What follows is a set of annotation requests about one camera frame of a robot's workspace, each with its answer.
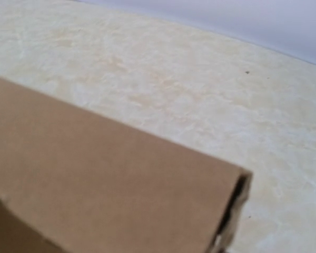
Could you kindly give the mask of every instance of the white wall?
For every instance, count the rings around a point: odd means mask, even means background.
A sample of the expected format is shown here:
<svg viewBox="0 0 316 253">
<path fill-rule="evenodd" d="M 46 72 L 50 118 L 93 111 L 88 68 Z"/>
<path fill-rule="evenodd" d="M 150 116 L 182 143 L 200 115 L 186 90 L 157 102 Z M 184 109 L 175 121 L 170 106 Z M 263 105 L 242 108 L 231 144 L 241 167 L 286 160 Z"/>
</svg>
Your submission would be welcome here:
<svg viewBox="0 0 316 253">
<path fill-rule="evenodd" d="M 316 64 L 316 0 L 82 0 L 210 29 Z"/>
</svg>

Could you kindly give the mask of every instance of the box opening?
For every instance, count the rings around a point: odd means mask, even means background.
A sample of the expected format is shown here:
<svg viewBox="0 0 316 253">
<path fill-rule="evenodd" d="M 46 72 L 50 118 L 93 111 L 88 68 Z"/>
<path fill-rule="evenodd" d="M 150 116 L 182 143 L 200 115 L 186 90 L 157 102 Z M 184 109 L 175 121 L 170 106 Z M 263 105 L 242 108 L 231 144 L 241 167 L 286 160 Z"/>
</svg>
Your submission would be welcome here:
<svg viewBox="0 0 316 253">
<path fill-rule="evenodd" d="M 230 201 L 226 207 L 220 226 L 205 253 L 226 252 L 225 250 L 234 238 L 234 233 L 236 231 L 236 226 L 243 204 L 247 201 L 250 182 L 251 175 L 246 174 L 239 177 Z"/>
</svg>

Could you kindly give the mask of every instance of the marble countertop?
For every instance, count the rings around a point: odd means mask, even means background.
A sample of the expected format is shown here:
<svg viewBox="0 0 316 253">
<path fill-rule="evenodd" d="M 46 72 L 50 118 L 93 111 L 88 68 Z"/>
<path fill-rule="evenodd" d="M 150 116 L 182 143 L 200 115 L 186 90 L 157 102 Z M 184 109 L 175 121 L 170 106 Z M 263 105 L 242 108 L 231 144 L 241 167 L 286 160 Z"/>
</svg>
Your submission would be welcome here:
<svg viewBox="0 0 316 253">
<path fill-rule="evenodd" d="M 0 0 L 0 76 L 255 174 L 231 253 L 316 252 L 316 66 L 66 0 Z"/>
</svg>

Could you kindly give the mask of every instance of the countertop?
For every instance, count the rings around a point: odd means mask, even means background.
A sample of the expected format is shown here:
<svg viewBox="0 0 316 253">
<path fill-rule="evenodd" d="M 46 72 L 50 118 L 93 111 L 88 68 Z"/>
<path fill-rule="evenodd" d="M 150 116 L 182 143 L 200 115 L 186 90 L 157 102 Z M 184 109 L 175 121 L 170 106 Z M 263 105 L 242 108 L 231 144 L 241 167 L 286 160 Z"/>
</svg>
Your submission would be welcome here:
<svg viewBox="0 0 316 253">
<path fill-rule="evenodd" d="M 0 76 L 254 172 L 231 253 L 316 252 L 316 66 L 66 0 L 0 0 Z"/>
</svg>

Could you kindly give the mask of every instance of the brown cardboard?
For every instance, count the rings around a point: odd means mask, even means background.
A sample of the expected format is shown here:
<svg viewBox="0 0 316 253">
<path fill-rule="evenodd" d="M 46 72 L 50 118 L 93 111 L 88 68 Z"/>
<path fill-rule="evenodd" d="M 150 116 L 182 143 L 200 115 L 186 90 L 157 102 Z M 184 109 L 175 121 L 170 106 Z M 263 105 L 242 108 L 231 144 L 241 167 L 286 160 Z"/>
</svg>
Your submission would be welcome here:
<svg viewBox="0 0 316 253">
<path fill-rule="evenodd" d="M 0 253 L 204 253 L 251 174 L 0 79 Z"/>
</svg>

